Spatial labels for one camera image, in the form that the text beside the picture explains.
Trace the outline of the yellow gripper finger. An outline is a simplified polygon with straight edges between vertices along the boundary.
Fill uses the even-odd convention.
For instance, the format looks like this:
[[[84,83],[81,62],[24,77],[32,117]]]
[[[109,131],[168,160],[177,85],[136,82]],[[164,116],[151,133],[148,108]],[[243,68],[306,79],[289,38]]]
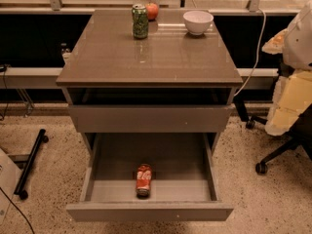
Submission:
[[[265,131],[272,136],[281,136],[312,104],[312,72],[296,70],[289,77],[281,76],[275,85],[272,100]]]
[[[284,39],[286,36],[286,33],[288,31],[286,29],[281,30],[278,32],[275,36],[273,36],[268,42],[266,42],[261,50],[270,55],[277,55],[281,54],[284,49]]]

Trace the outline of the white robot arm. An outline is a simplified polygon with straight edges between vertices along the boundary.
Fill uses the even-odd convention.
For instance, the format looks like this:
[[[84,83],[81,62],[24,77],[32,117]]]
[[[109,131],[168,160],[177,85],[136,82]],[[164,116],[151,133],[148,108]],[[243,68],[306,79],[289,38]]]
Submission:
[[[306,3],[286,29],[266,42],[262,51],[282,54],[283,63],[294,69],[288,78],[278,79],[265,124],[268,134],[280,136],[312,104],[312,1]]]

